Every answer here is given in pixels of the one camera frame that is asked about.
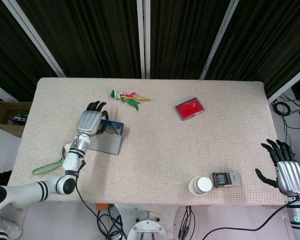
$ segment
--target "red ink pad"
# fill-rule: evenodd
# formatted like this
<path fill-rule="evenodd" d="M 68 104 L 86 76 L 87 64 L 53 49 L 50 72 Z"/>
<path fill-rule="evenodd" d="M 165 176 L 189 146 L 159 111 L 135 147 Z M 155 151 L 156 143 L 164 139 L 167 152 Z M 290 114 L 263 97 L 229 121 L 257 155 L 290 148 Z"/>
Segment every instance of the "red ink pad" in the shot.
<path fill-rule="evenodd" d="M 196 97 L 185 101 L 174 108 L 182 120 L 189 119 L 205 110 Z"/>

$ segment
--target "white robotic arm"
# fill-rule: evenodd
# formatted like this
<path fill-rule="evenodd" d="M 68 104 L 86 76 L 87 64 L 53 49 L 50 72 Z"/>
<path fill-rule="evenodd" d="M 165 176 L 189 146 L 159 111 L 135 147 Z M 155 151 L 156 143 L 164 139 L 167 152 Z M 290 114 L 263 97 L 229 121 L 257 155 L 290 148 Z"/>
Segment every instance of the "white robotic arm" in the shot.
<path fill-rule="evenodd" d="M 271 141 L 271 145 L 262 143 L 262 147 L 268 150 L 276 170 L 276 181 L 268 179 L 262 175 L 259 169 L 255 172 L 264 183 L 279 188 L 280 192 L 287 196 L 287 202 L 296 202 L 287 206 L 290 224 L 295 240 L 300 240 L 300 166 L 295 160 L 294 153 L 288 144 L 279 140 Z"/>
<path fill-rule="evenodd" d="M 77 125 L 78 135 L 74 138 L 62 168 L 64 176 L 53 176 L 48 180 L 38 181 L 22 186 L 0 186 L 0 212 L 8 204 L 15 208 L 45 201 L 50 194 L 68 195 L 75 187 L 80 169 L 85 165 L 84 156 L 88 149 L 89 138 L 103 133 L 106 126 L 99 128 L 101 118 L 108 119 L 106 111 L 101 112 L 105 102 L 92 102 L 82 113 Z M 0 229 L 0 240 L 8 240 L 7 233 Z"/>

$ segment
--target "silver robotic hand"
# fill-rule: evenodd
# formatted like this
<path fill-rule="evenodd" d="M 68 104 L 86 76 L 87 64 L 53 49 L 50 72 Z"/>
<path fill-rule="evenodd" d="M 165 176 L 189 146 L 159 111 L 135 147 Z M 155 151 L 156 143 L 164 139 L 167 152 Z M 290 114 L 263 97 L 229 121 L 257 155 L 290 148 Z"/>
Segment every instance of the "silver robotic hand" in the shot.
<path fill-rule="evenodd" d="M 15 208 L 45 201 L 50 194 L 71 194 L 75 187 L 80 169 L 85 165 L 84 156 L 88 149 L 89 138 L 105 131 L 99 129 L 101 118 L 108 120 L 108 113 L 101 112 L 105 102 L 92 102 L 82 113 L 77 125 L 78 135 L 74 138 L 71 149 L 62 164 L 64 176 L 53 176 L 48 180 L 37 181 L 22 186 L 0 186 L 0 212 L 8 204 Z M 7 233 L 0 229 L 0 240 L 8 240 Z"/>
<path fill-rule="evenodd" d="M 268 179 L 263 176 L 259 169 L 255 172 L 259 179 L 279 188 L 279 191 L 287 196 L 287 202 L 296 201 L 287 206 L 291 227 L 296 240 L 300 240 L 300 165 L 295 160 L 295 154 L 288 144 L 276 140 L 266 140 L 268 144 L 261 143 L 270 154 L 276 171 L 276 180 Z"/>

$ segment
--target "white sneaker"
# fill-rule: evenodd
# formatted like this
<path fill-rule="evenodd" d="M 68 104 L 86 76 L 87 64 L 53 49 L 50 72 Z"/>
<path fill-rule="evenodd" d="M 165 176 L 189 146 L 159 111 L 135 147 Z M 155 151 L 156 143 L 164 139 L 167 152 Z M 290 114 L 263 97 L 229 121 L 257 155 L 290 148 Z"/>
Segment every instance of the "white sneaker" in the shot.
<path fill-rule="evenodd" d="M 9 236 L 9 240 L 18 240 L 23 232 L 22 226 L 14 221 L 9 221 L 0 216 L 0 229 L 6 231 Z"/>

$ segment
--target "table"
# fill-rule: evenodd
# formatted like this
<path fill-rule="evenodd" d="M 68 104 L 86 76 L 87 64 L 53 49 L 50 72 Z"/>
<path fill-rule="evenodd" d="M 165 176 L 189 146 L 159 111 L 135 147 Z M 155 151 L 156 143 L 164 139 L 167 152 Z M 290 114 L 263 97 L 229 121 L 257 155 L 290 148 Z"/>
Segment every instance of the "table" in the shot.
<path fill-rule="evenodd" d="M 112 90 L 138 92 L 152 101 L 139 111 L 110 97 Z M 205 111 L 180 120 L 174 106 L 198 97 Z M 260 146 L 276 139 L 264 85 L 258 81 L 42 78 L 9 181 L 18 186 L 53 175 L 32 170 L 59 159 L 71 142 L 88 103 L 104 101 L 110 120 L 124 123 L 119 155 L 88 150 L 78 188 L 87 202 L 171 205 L 281 205 L 284 197 L 255 173 L 275 179 L 269 154 Z M 191 195 L 188 183 L 212 172 L 237 170 L 240 187 Z M 71 195 L 50 201 L 78 202 Z"/>

